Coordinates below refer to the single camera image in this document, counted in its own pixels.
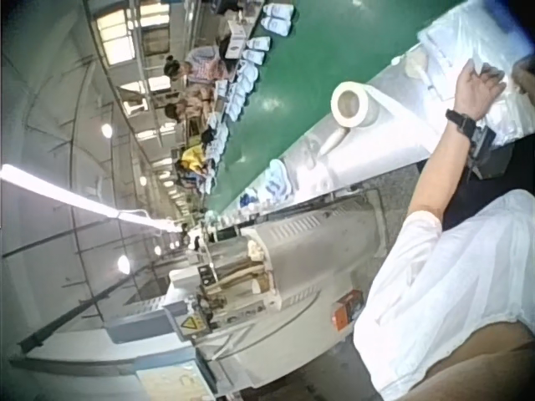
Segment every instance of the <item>white sleeve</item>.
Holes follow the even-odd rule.
[[[428,211],[410,214],[369,290],[367,308],[379,318],[414,282],[442,234],[441,222]]]

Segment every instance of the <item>green conveyor belt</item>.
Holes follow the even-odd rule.
[[[273,158],[329,112],[342,81],[367,82],[458,0],[300,0],[287,38],[260,25],[272,49],[231,136],[208,207],[222,211]]]

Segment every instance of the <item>black watch strap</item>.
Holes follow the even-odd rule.
[[[459,132],[464,134],[470,141],[476,132],[476,121],[468,117],[466,114],[457,113],[454,110],[448,109],[446,111],[446,118],[457,126]]]

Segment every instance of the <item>white fabric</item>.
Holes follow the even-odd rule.
[[[521,321],[535,332],[535,198],[514,190],[442,233],[417,211],[370,289],[354,344],[384,400],[481,327]]]

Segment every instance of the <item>box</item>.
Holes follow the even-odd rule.
[[[240,58],[242,50],[245,47],[247,41],[247,34],[243,25],[237,21],[229,21],[228,27],[231,29],[231,39],[228,44],[227,53],[225,58],[234,59]]]
[[[354,322],[364,308],[364,296],[359,290],[352,290],[334,304],[331,317],[333,325],[339,332]]]

